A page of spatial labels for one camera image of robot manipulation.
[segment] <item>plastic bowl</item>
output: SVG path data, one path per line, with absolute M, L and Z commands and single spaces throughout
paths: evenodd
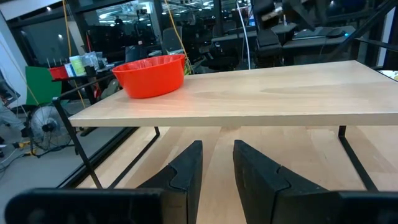
M 185 56 L 178 54 L 125 63 L 112 72 L 131 98 L 149 98 L 180 88 L 184 68 Z

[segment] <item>window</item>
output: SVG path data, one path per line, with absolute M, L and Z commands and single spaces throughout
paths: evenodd
M 368 8 L 369 2 L 367 0 L 329 0 L 327 15 L 337 16 L 341 14 L 366 11 Z
M 181 51 L 181 44 L 175 36 L 167 6 L 164 0 L 161 2 L 163 48 L 168 53 Z M 202 55 L 208 51 L 214 36 L 213 29 L 216 21 L 213 1 L 172 0 L 167 2 L 191 63 L 202 60 Z
M 103 3 L 106 1 L 112 3 L 110 0 L 68 0 L 71 6 L 75 9 L 78 9 L 79 7 L 90 6 L 96 3 Z
M 110 61 L 124 60 L 124 48 L 139 41 L 146 47 L 160 43 L 153 2 L 131 1 L 85 12 L 83 17 L 91 50 L 103 52 Z
M 67 30 L 64 18 L 32 24 L 21 29 L 25 46 L 34 59 L 35 66 L 51 67 L 60 65 L 60 60 L 69 59 Z M 72 55 L 78 55 L 78 49 L 70 33 Z

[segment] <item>white cable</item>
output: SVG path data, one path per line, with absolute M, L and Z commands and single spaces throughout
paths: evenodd
M 242 28 L 243 28 L 243 32 L 244 32 L 244 38 L 246 39 L 246 48 L 248 49 L 248 61 L 249 61 L 249 70 L 250 70 L 251 68 L 250 68 L 250 51 L 249 51 L 248 34 L 246 33 L 246 26 L 244 25 L 244 22 L 243 22 L 242 13 L 241 13 L 241 9 L 239 8 L 238 1 L 236 1 L 236 9 L 238 10 L 239 17 L 241 18 Z
M 16 151 L 17 151 L 17 149 L 14 149 L 13 152 L 7 158 L 5 158 L 3 161 L 1 161 L 0 163 L 6 162 Z
M 6 73 L 5 73 L 4 67 L 1 66 L 0 69 L 1 69 L 1 73 L 2 73 L 2 76 L 3 76 L 4 80 L 7 82 L 7 79 L 8 79 L 8 78 L 6 79 Z M 19 97 L 18 97 L 18 95 L 17 95 L 17 91 L 16 91 L 15 88 L 14 88 L 14 85 L 12 85 L 12 83 L 9 81 L 9 79 L 8 79 L 8 82 L 7 82 L 7 83 L 10 84 L 10 87 L 12 88 L 12 90 L 14 90 L 14 95 L 15 95 L 15 97 L 17 98 L 17 117 L 18 117 Z M 26 113 L 26 111 L 25 111 L 23 105 L 21 105 L 21 108 L 22 108 L 22 110 L 24 111 L 25 116 L 27 117 L 27 113 Z

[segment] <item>green panel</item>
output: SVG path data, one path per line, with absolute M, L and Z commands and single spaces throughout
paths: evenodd
M 39 104 L 51 103 L 52 98 L 61 95 L 61 82 L 51 82 L 52 77 L 47 68 L 26 67 L 26 80 Z M 36 101 L 27 90 L 26 105 L 36 105 Z

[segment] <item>yellow cable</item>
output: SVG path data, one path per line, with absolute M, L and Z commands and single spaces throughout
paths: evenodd
M 168 10 L 168 12 L 169 12 L 170 20 L 172 21 L 172 24 L 173 24 L 173 28 L 174 28 L 175 34 L 177 35 L 178 40 L 180 41 L 180 44 L 181 44 L 181 46 L 182 46 L 182 50 L 184 51 L 184 54 L 185 54 L 185 56 L 186 56 L 186 58 L 187 58 L 187 60 L 188 60 L 189 72 L 191 73 L 191 71 L 193 71 L 193 70 L 192 70 L 192 67 L 191 67 L 191 61 L 189 61 L 187 52 L 185 51 L 185 47 L 184 47 L 184 45 L 182 44 L 182 40 L 181 40 L 181 38 L 180 38 L 180 35 L 178 34 L 177 28 L 175 27 L 173 15 L 172 15 L 172 12 L 170 11 L 169 4 L 167 4 L 167 0 L 164 0 L 164 3 L 166 3 L 166 7 L 167 7 L 167 10 Z
M 68 17 L 67 17 L 67 7 L 66 7 L 66 5 L 65 5 L 65 0 L 62 0 L 62 6 L 63 6 L 63 16 L 65 17 L 65 25 L 66 25 L 66 27 L 67 27 L 69 57 L 71 57 L 71 56 L 72 56 L 72 48 L 70 47 Z
M 68 47 L 69 47 L 69 57 L 72 56 L 72 48 L 70 47 L 70 38 L 69 38 L 69 26 L 68 26 L 68 17 L 67 17 L 67 7 L 65 5 L 65 0 L 62 0 L 62 6 L 63 6 L 63 16 L 65 17 L 65 25 L 67 27 L 67 37 L 68 37 Z M 85 102 L 83 101 L 83 97 L 81 96 L 80 91 L 78 90 L 77 93 L 80 96 L 80 101 L 83 104 L 83 107 L 86 109 Z
M 37 101 L 36 96 L 33 94 L 33 91 L 30 89 L 29 85 L 27 84 L 27 80 L 26 78 L 23 76 L 22 72 L 20 71 L 19 67 L 15 64 L 14 60 L 12 59 L 10 53 L 8 52 L 8 50 L 6 49 L 6 47 L 4 46 L 4 44 L 0 41 L 0 44 L 2 45 L 3 49 L 6 51 L 8 57 L 10 58 L 10 60 L 12 61 L 12 63 L 14 64 L 15 68 L 18 70 L 19 75 L 21 76 L 21 78 L 23 79 L 23 81 L 25 82 L 25 85 L 27 87 L 27 89 L 29 90 L 30 94 L 32 95 L 33 99 L 36 101 L 37 105 L 39 106 L 39 101 Z

